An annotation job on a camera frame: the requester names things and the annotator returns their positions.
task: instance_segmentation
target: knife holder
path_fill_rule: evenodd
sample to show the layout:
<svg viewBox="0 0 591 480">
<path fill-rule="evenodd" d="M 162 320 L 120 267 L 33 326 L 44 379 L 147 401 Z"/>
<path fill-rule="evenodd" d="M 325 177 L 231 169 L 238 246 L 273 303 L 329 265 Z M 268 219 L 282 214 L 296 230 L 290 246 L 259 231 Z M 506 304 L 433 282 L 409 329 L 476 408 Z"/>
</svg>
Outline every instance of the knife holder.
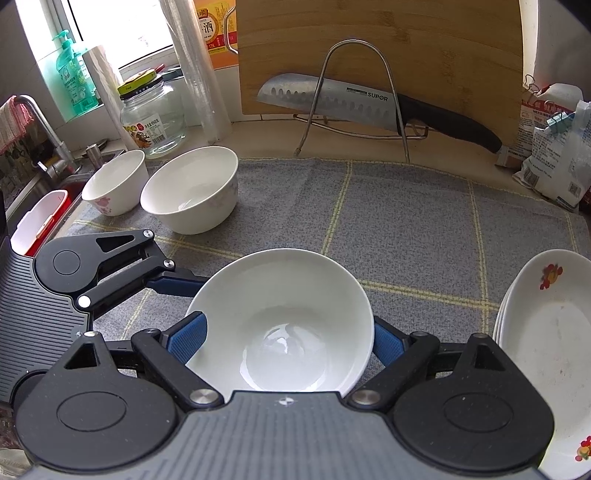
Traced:
<svg viewBox="0 0 591 480">
<path fill-rule="evenodd" d="M 392 90 L 392 95 L 394 97 L 394 103 L 395 103 L 395 107 L 396 107 L 396 116 L 398 119 L 398 126 L 399 126 L 398 130 L 400 132 L 400 135 L 357 134 L 354 132 L 347 132 L 345 130 L 340 130 L 338 128 L 330 127 L 329 125 L 326 124 L 326 117 L 324 117 L 323 124 L 321 124 L 319 122 L 314 122 L 312 120 L 314 113 L 316 111 L 316 105 L 318 104 L 318 97 L 320 94 L 320 90 L 322 89 L 322 83 L 324 82 L 324 75 L 326 74 L 326 67 L 328 66 L 329 59 L 330 59 L 331 55 L 335 52 L 335 50 L 341 48 L 343 45 L 349 45 L 349 44 L 359 44 L 359 45 L 363 45 L 367 48 L 371 48 L 371 50 L 376 52 L 379 55 L 379 57 L 382 59 L 382 62 L 384 63 L 384 67 L 386 67 L 386 73 L 388 74 L 388 80 L 390 82 L 390 89 Z M 304 130 L 304 134 L 301 137 L 300 144 L 298 145 L 298 147 L 295 149 L 295 152 L 294 152 L 294 156 L 296 156 L 296 157 L 300 154 L 301 149 L 304 146 L 304 143 L 306 142 L 306 138 L 308 137 L 308 132 L 310 131 L 311 125 L 314 125 L 314 126 L 320 127 L 320 128 L 324 128 L 325 130 L 329 130 L 331 132 L 335 132 L 335 133 L 339 133 L 339 134 L 343 134 L 343 135 L 348 135 L 350 137 L 367 138 L 370 140 L 402 140 L 402 144 L 404 146 L 404 158 L 405 158 L 406 163 L 410 163 L 410 152 L 408 150 L 408 140 L 423 140 L 423 139 L 427 138 L 428 133 L 429 133 L 429 127 L 420 126 L 419 128 L 421 128 L 423 130 L 422 133 L 420 133 L 419 131 L 417 131 L 417 127 L 414 124 L 411 124 L 410 126 L 413 129 L 414 135 L 407 135 L 406 134 L 406 131 L 405 131 L 406 125 L 404 125 L 404 123 L 402 121 L 402 113 L 400 111 L 400 105 L 398 103 L 398 95 L 396 93 L 396 87 L 394 86 L 394 78 L 392 76 L 392 70 L 390 69 L 390 65 L 388 64 L 388 60 L 386 60 L 386 57 L 384 56 L 384 54 L 382 54 L 382 52 L 380 52 L 371 43 L 366 42 L 365 40 L 358 40 L 355 38 L 351 38 L 350 40 L 343 40 L 341 42 L 338 42 L 337 44 L 333 45 L 332 48 L 328 51 L 328 53 L 326 54 L 326 57 L 324 58 L 324 64 L 322 65 L 322 71 L 320 72 L 318 84 L 316 84 L 316 90 L 314 91 L 314 99 L 312 100 L 312 107 L 310 108 L 310 113 L 308 114 L 308 118 L 307 119 L 302 118 L 299 115 L 295 114 L 294 119 L 302 121 L 302 122 L 306 122 L 306 128 Z"/>
</svg>

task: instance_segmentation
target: countertop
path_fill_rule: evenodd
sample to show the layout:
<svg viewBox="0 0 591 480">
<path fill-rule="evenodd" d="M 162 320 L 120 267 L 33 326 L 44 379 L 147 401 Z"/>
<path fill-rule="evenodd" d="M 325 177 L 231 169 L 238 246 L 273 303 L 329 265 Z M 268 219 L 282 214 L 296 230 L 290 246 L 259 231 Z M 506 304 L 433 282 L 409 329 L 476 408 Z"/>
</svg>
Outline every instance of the countertop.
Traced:
<svg viewBox="0 0 591 480">
<path fill-rule="evenodd" d="M 330 122 L 340 129 L 352 129 L 372 135 L 387 135 L 381 129 L 354 125 L 348 122 Z M 230 136 L 216 143 L 234 150 L 239 158 L 294 158 L 305 124 L 296 120 L 259 120 L 237 122 L 232 125 Z M 201 127 L 189 128 L 184 144 L 163 159 L 172 158 L 195 148 L 204 147 L 207 141 Z M 495 165 L 496 155 L 484 148 L 430 131 L 428 138 L 408 142 L 411 164 L 445 171 L 478 183 L 508 190 L 526 196 L 536 196 L 511 177 L 512 171 Z M 124 148 L 121 140 L 110 141 L 104 152 Z M 83 151 L 74 152 L 79 156 Z M 311 127 L 308 139 L 299 158 L 331 158 L 337 160 L 369 160 L 404 162 L 404 149 L 399 140 L 366 140 L 348 137 L 318 127 Z M 67 231 L 77 218 L 85 202 L 73 212 L 58 236 Z"/>
</svg>

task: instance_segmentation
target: stacked plates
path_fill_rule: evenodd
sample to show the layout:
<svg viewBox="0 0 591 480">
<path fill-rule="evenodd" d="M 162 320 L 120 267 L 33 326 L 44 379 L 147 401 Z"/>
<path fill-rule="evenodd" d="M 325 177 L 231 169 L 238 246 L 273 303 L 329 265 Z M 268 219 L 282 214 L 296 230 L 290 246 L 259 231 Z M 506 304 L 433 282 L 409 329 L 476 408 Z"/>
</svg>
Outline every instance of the stacked plates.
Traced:
<svg viewBox="0 0 591 480">
<path fill-rule="evenodd" d="M 493 338 L 554 414 L 540 469 L 555 480 L 591 470 L 591 261 L 568 250 L 532 258 L 503 298 Z"/>
</svg>

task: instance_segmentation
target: wall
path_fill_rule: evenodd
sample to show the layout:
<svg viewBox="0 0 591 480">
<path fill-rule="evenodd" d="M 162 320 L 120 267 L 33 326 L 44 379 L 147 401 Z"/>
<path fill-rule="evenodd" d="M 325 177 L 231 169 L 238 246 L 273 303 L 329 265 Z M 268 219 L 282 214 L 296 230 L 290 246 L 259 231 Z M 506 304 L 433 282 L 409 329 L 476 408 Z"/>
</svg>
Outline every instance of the wall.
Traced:
<svg viewBox="0 0 591 480">
<path fill-rule="evenodd" d="M 16 3 L 11 1 L 0 11 L 0 64 L 4 66 L 0 77 L 0 105 L 11 95 L 30 95 L 37 101 L 51 125 L 58 128 L 65 121 L 37 66 L 38 61 L 45 64 L 46 54 L 46 51 L 32 51 L 18 16 Z"/>
<path fill-rule="evenodd" d="M 59 98 L 66 93 L 58 75 L 48 74 L 53 74 L 59 45 L 51 41 L 57 29 L 51 23 L 45 1 L 12 0 L 0 11 L 0 61 L 5 66 L 0 78 L 0 102 L 4 103 L 15 94 L 31 95 L 58 136 L 72 150 L 83 148 L 101 138 L 118 138 L 105 108 L 98 108 L 66 122 L 64 118 L 71 115 L 63 109 L 60 112 L 56 107 L 56 103 L 67 105 L 67 101 L 63 102 Z M 557 0 L 520 1 L 526 42 L 525 73 L 533 70 L 540 86 L 555 82 L 579 85 L 586 99 L 591 100 L 591 34 Z M 17 7 L 21 7 L 22 19 Z M 31 44 L 27 35 L 33 38 Z M 43 73 L 49 79 L 49 86 L 43 79 Z M 216 75 L 230 119 L 258 119 L 258 115 L 242 115 L 238 68 L 217 70 Z M 188 112 L 187 117 L 191 123 L 199 121 L 196 112 Z"/>
<path fill-rule="evenodd" d="M 583 97 L 590 101 L 591 34 L 557 0 L 538 1 L 536 83 L 577 85 Z"/>
</svg>

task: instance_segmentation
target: white ceramic bowl with pink pattern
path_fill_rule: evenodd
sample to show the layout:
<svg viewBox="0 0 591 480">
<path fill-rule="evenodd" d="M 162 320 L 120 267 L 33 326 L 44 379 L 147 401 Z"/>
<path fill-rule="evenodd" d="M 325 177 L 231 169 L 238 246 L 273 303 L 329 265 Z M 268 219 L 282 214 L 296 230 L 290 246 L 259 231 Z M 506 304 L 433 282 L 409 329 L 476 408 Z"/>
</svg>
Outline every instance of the white ceramic bowl with pink pattern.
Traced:
<svg viewBox="0 0 591 480">
<path fill-rule="evenodd" d="M 82 190 L 82 199 L 103 215 L 114 217 L 132 210 L 148 183 L 145 154 L 132 150 L 105 163 Z"/>
</svg>

